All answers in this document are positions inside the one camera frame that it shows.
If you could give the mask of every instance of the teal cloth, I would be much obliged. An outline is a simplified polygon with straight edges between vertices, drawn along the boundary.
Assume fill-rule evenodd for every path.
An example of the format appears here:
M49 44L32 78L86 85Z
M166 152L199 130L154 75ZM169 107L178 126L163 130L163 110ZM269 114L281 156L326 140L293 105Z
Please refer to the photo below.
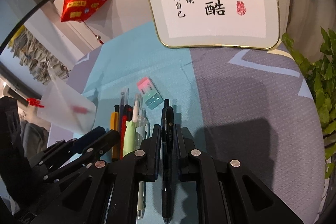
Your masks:
M137 82L148 76L164 99L170 100L175 123L187 127L196 147L206 151L200 99L190 51L169 49L162 45L152 22L137 27L102 46L88 78L83 95L97 106L94 126L106 129L114 105L120 103L122 88L129 88L129 104L133 105ZM163 104L154 110L146 108L151 128L161 124ZM163 223L161 216L161 177L147 183L146 210L141 223ZM178 184L171 223L196 223L196 187L194 183Z

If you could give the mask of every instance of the green plant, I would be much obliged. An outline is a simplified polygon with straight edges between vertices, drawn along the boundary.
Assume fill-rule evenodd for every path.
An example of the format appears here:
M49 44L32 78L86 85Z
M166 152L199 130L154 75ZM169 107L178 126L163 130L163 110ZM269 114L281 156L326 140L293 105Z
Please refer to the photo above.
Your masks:
M314 63L293 49L294 40L288 34L282 36L282 42L299 66L313 95L323 131L326 160L336 153L336 33L331 29L328 32L321 27L324 42L320 52L323 58ZM334 167L334 164L326 165L326 178Z

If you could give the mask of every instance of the red hanging ornament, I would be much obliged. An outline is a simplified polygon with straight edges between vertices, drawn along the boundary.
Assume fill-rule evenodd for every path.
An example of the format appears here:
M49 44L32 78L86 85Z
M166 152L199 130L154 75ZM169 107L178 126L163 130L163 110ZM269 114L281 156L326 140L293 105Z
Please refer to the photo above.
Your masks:
M61 22L87 20L106 1L107 0L64 0Z

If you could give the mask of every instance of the red seal stamp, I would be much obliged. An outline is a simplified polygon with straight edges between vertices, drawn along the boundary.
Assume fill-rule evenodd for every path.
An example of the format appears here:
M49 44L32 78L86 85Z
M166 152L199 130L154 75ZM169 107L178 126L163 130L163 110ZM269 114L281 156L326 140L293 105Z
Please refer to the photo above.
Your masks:
M245 4L242 1L237 1L237 14L240 16L245 15L246 13L246 8L245 8Z

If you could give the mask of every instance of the tabletop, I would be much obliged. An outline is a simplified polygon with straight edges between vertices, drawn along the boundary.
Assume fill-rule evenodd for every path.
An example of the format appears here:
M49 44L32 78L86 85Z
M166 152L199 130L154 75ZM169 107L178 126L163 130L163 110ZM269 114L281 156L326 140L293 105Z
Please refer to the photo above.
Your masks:
M305 224L312 224L324 185L324 144L309 88L280 44L267 52L240 48L164 47L152 22L105 43L76 63L68 84L97 106L94 126L109 128L120 91L150 77L187 127L196 148L214 159L238 159ZM161 122L161 105L147 109ZM52 126L48 145L74 134ZM179 183L172 223L197 223L196 187ZM161 177L148 183L142 223L160 223Z

